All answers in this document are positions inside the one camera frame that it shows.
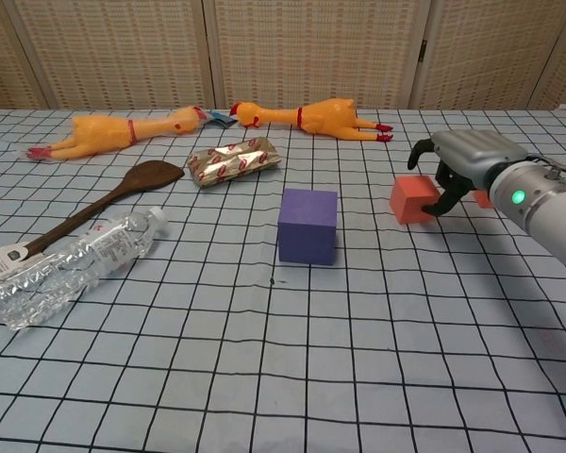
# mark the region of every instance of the shiny wrapper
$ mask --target shiny wrapper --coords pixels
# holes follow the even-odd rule
[[[264,170],[280,161],[268,139],[258,137],[243,143],[191,152],[187,166],[195,183],[207,187]]]

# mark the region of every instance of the green light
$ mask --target green light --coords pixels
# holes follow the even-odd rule
[[[514,204],[519,205],[524,201],[525,198],[526,198],[526,193],[524,193],[524,191],[516,191],[511,196],[511,201],[513,201]]]

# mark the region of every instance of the wooden spatula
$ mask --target wooden spatula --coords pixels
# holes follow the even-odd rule
[[[63,236],[71,233],[84,222],[93,217],[114,201],[133,193],[150,191],[166,186],[181,177],[184,172],[181,168],[163,160],[148,160],[132,167],[124,175],[122,182],[100,200],[95,201],[87,208],[81,210],[63,223],[55,226],[47,233],[27,244],[13,244],[0,247],[0,276],[16,267],[18,261],[23,261],[41,253]]]

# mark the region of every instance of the purple cube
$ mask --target purple cube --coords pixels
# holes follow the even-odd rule
[[[337,193],[285,189],[278,220],[279,259],[333,264],[337,224]]]

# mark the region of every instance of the yellow rubber chicken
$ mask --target yellow rubber chicken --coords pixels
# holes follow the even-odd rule
[[[207,118],[198,107],[178,109],[161,119],[131,120],[104,115],[74,116],[74,133],[69,139],[27,150],[30,159],[78,159],[123,149],[165,134],[193,132]]]
[[[298,109],[263,109],[252,102],[235,104],[230,111],[245,127],[259,127],[264,122],[287,123],[309,134],[330,135],[342,140],[389,142],[392,135],[362,132],[359,128],[389,132],[391,126],[359,120],[353,99],[327,99]]]

